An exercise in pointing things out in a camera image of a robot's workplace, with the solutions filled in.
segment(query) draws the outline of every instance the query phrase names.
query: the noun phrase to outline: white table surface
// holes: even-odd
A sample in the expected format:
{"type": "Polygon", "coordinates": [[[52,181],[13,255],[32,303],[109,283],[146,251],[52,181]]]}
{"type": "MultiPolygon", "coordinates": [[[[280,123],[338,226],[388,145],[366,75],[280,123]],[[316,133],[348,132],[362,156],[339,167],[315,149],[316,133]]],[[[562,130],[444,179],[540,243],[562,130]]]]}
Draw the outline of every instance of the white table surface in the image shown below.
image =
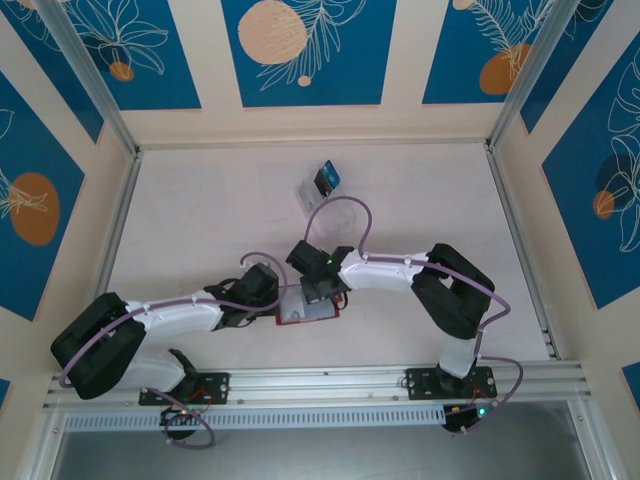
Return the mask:
{"type": "MultiPolygon", "coordinates": [[[[295,189],[326,159],[344,192],[373,210],[366,250],[416,253],[451,244],[513,307],[487,330],[482,353],[549,358],[481,144],[148,151],[110,291],[160,300],[239,276],[248,251],[284,261],[306,225],[295,189]]],[[[344,245],[356,245],[364,228],[359,208],[344,245]]],[[[499,308],[493,302],[490,313],[499,308]]],[[[276,326],[273,317],[259,318],[249,328],[186,334],[160,347],[181,349],[199,368],[401,365],[437,362],[441,333],[413,296],[356,291],[338,319],[276,326]]]]}

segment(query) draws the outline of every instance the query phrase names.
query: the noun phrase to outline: orange circle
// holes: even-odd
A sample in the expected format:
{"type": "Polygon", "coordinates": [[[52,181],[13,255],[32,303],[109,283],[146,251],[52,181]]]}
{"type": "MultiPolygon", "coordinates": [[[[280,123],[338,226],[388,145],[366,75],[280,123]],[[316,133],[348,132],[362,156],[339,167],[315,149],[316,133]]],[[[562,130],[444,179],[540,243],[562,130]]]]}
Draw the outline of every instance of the orange circle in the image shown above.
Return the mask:
{"type": "Polygon", "coordinates": [[[17,203],[10,215],[18,236],[37,247],[48,244],[60,220],[60,201],[53,183],[40,173],[23,173],[9,188],[9,197],[17,203]]]}
{"type": "Polygon", "coordinates": [[[495,55],[482,68],[480,89],[488,95],[509,93],[517,73],[529,55],[529,50],[531,50],[531,45],[523,43],[495,55]],[[512,70],[512,59],[515,73],[512,70]]]}
{"type": "Polygon", "coordinates": [[[113,62],[109,65],[109,72],[116,80],[120,80],[121,82],[130,82],[133,80],[133,68],[126,63],[113,62]]]}
{"type": "Polygon", "coordinates": [[[615,210],[613,194],[606,190],[598,192],[596,198],[593,199],[593,210],[596,212],[596,215],[603,220],[609,218],[615,210]]]}
{"type": "Polygon", "coordinates": [[[475,3],[475,0],[453,0],[451,3],[456,10],[466,10],[475,3]]]}
{"type": "Polygon", "coordinates": [[[300,15],[279,0],[262,0],[247,10],[238,23],[238,36],[245,53],[263,65],[293,60],[308,40],[300,15]]]}

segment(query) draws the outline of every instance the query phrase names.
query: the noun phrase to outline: ventilation slot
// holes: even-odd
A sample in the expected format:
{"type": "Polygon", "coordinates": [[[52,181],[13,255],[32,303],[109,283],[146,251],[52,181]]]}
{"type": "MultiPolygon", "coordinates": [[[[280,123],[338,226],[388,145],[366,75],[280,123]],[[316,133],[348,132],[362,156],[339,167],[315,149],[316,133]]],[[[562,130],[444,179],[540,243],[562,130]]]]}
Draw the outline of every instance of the ventilation slot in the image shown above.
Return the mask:
{"type": "MultiPolygon", "coordinates": [[[[301,409],[221,409],[209,410],[203,418],[216,430],[269,428],[377,427],[394,425],[442,425],[441,406],[401,406],[368,408],[301,409]]],[[[160,413],[128,411],[110,413],[72,413],[67,432],[152,431],[161,430],[160,413]]],[[[195,419],[175,430],[203,428],[195,419]]]]}

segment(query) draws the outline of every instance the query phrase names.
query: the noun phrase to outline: blue wall panel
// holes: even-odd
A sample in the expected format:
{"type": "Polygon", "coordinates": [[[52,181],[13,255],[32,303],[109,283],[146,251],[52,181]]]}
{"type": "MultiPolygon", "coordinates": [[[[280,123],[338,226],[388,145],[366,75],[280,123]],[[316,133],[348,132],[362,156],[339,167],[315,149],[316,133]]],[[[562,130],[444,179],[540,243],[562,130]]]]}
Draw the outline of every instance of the blue wall panel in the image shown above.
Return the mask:
{"type": "Polygon", "coordinates": [[[551,53],[520,114],[529,132],[547,109],[613,0],[582,0],[551,53]]]}
{"type": "Polygon", "coordinates": [[[95,143],[104,120],[60,52],[55,40],[45,28],[38,13],[17,0],[0,0],[0,10],[95,143]]]}
{"type": "Polygon", "coordinates": [[[622,373],[629,385],[633,399],[636,401],[638,409],[640,409],[640,362],[624,367],[622,373]]]}
{"type": "Polygon", "coordinates": [[[2,412],[2,405],[4,404],[4,399],[7,398],[8,393],[9,382],[0,378],[0,412],[2,412]]]}
{"type": "Polygon", "coordinates": [[[245,107],[379,105],[396,0],[222,0],[245,107]]]}
{"type": "Polygon", "coordinates": [[[640,34],[543,163],[598,308],[640,286],[640,34]]]}
{"type": "Polygon", "coordinates": [[[0,74],[0,306],[33,320],[84,174],[0,74]]]}
{"type": "Polygon", "coordinates": [[[502,102],[549,0],[450,0],[423,103],[502,102]]]}
{"type": "Polygon", "coordinates": [[[63,6],[122,110],[200,108],[167,0],[63,6]]]}

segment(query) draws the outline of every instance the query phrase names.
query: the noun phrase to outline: cream wall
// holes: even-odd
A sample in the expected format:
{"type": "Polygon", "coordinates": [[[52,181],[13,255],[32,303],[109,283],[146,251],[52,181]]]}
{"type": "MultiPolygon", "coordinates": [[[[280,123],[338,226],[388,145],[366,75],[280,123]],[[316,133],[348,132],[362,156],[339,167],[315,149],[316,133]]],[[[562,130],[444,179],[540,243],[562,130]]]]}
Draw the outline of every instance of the cream wall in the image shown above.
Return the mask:
{"type": "Polygon", "coordinates": [[[501,103],[422,105],[449,1],[398,0],[379,107],[244,109],[220,0],[169,0],[202,110],[127,111],[123,116],[138,143],[145,146],[261,140],[484,139],[501,103]]]}
{"type": "Polygon", "coordinates": [[[565,355],[581,360],[632,478],[640,478],[640,412],[621,368],[640,361],[640,289],[596,309],[541,164],[637,35],[638,18],[637,0],[615,0],[531,136],[517,121],[498,149],[565,355]]]}
{"type": "Polygon", "coordinates": [[[93,294],[129,160],[107,129],[94,145],[1,14],[0,45],[0,71],[85,173],[36,320],[0,308],[0,378],[11,381],[0,413],[0,478],[10,479],[27,453],[51,374],[58,368],[49,345],[93,294]]]}

